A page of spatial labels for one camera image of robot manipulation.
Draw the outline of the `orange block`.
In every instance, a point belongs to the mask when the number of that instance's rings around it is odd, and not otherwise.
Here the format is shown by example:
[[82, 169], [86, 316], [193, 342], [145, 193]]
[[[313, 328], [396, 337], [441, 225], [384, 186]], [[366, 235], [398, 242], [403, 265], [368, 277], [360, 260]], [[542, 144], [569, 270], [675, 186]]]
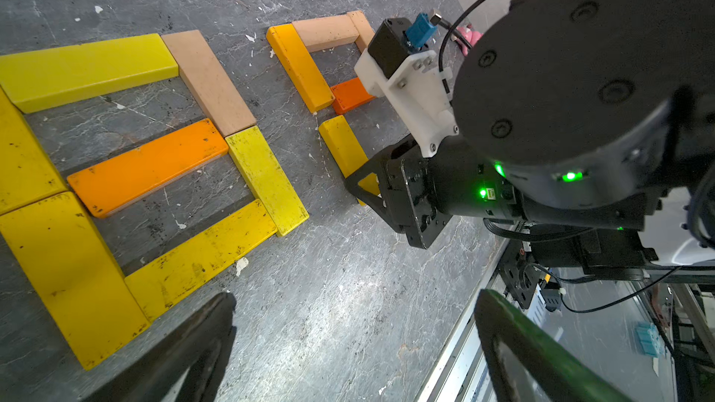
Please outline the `orange block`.
[[334, 96], [333, 110], [337, 115], [344, 115], [374, 99], [357, 77], [332, 86], [331, 92]]
[[92, 216], [105, 219], [227, 152], [206, 118], [71, 174], [67, 182]]

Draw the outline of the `tan block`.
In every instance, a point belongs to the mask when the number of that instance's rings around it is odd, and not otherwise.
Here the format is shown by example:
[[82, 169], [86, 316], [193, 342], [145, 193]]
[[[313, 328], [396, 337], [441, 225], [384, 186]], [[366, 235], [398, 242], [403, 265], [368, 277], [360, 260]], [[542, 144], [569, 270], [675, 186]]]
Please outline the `tan block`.
[[359, 38], [359, 31], [346, 14], [296, 20], [292, 26], [309, 53], [352, 44]]
[[357, 36], [355, 43], [359, 51], [363, 53], [374, 38], [374, 30], [362, 11], [349, 11], [346, 15], [350, 18], [354, 27], [357, 29], [359, 35]]
[[161, 38], [186, 87], [223, 137], [256, 125], [256, 118], [199, 30]]

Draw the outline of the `yellow block top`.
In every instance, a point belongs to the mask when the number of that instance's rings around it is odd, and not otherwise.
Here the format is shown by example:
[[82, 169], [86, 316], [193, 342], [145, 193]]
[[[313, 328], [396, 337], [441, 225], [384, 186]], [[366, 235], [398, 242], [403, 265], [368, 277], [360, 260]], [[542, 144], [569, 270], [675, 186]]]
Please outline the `yellow block top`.
[[320, 124], [318, 132], [345, 179], [368, 161], [368, 156], [342, 115]]

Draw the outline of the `aluminium rail frame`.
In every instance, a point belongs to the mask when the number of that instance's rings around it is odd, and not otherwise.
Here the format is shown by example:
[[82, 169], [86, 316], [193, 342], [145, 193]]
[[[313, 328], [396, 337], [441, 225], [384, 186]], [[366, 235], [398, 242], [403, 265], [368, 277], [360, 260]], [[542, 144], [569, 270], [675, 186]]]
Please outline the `aluminium rail frame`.
[[[499, 401], [474, 319], [481, 290], [502, 294], [579, 362], [633, 401], [714, 398], [714, 265], [649, 266], [640, 278], [599, 280], [573, 267], [542, 272], [528, 310], [497, 268], [479, 286], [424, 383], [422, 401]], [[553, 401], [502, 350], [521, 401]]]

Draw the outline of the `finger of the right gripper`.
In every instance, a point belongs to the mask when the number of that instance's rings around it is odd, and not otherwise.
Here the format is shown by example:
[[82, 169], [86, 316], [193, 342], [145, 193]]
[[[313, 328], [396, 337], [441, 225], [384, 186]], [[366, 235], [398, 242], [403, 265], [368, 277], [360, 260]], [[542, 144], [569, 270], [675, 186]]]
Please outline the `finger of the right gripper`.
[[347, 191], [359, 203], [370, 207], [381, 218], [389, 216], [387, 203], [381, 197], [380, 180], [387, 178], [385, 174], [385, 151], [381, 151], [344, 179]]

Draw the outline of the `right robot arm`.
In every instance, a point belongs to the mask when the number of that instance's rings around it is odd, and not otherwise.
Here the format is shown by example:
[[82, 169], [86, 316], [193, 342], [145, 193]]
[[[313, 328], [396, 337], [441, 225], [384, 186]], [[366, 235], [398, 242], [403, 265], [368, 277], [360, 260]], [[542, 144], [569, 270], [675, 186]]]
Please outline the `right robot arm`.
[[346, 189], [419, 249], [482, 219], [600, 279], [714, 265], [714, 0], [513, 0], [459, 71], [436, 14], [383, 21], [356, 73], [408, 135]]

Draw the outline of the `yellow block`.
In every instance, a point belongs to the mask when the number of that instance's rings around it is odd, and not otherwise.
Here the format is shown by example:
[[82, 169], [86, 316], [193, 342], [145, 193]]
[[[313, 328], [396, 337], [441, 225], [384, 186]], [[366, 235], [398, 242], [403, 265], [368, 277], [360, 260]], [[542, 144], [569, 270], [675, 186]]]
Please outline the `yellow block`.
[[150, 321], [225, 271], [277, 232], [263, 203], [251, 202], [126, 278]]
[[157, 33], [1, 58], [1, 87], [32, 114], [179, 75]]
[[320, 124], [318, 132], [345, 179], [368, 161], [368, 156], [342, 115]]
[[1, 91], [1, 214], [68, 190], [22, 113]]
[[149, 327], [121, 268], [73, 193], [3, 215], [1, 234], [84, 370]]

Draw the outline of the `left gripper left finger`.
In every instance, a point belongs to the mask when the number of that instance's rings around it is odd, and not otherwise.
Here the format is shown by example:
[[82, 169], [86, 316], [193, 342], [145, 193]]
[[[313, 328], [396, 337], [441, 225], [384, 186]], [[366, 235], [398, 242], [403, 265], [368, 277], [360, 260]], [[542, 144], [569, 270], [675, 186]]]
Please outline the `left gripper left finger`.
[[236, 337], [236, 298], [215, 295], [89, 401], [159, 401], [178, 381], [178, 401], [213, 401], [225, 377]]

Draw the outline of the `pink pig toy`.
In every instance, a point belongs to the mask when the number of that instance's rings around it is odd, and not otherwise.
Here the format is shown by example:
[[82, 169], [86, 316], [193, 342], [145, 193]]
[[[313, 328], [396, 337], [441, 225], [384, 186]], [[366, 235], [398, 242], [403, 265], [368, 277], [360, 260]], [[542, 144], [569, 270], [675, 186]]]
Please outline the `pink pig toy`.
[[458, 37], [456, 37], [455, 42], [460, 46], [463, 55], [467, 57], [471, 48], [473, 48], [482, 37], [482, 34], [476, 31], [471, 24], [460, 26], [457, 28], [457, 31]]

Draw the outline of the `yellow-green block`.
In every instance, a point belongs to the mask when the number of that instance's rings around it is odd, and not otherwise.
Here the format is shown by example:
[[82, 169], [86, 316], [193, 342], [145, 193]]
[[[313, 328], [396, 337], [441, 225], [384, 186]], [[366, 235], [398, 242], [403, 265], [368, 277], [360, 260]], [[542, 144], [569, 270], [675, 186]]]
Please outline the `yellow-green block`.
[[225, 141], [244, 181], [266, 208], [279, 236], [290, 234], [309, 219], [298, 193], [257, 126], [230, 135]]

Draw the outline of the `orange-yellow block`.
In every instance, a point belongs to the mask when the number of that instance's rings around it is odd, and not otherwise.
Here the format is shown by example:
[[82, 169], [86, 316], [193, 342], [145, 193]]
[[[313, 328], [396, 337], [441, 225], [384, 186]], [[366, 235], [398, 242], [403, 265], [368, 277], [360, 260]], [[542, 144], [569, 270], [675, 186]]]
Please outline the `orange-yellow block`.
[[334, 101], [331, 88], [293, 25], [270, 27], [266, 39], [310, 113], [331, 106]]

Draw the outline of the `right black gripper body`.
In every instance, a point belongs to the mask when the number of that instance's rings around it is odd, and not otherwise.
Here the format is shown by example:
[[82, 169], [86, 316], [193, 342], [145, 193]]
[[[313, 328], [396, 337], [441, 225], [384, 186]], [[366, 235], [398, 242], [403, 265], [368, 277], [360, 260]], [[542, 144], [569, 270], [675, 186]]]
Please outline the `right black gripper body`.
[[464, 137], [449, 137], [422, 156], [407, 136], [379, 153], [383, 219], [412, 247], [429, 248], [454, 216], [515, 223], [525, 219], [519, 193]]

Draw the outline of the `yellow block bottom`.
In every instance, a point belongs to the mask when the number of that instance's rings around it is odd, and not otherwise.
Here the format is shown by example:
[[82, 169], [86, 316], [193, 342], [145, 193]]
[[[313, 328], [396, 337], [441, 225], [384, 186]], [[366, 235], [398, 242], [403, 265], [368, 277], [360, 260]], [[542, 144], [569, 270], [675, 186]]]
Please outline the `yellow block bottom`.
[[149, 327], [121, 268], [73, 193], [3, 215], [1, 234], [84, 370]]

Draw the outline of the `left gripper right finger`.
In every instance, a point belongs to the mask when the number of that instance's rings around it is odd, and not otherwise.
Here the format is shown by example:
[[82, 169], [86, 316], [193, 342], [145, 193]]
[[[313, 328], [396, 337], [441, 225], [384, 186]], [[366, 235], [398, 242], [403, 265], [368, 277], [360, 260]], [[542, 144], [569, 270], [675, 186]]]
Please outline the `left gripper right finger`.
[[553, 401], [628, 401], [494, 290], [481, 290], [474, 319], [499, 401], [521, 401], [502, 350], [508, 349]]

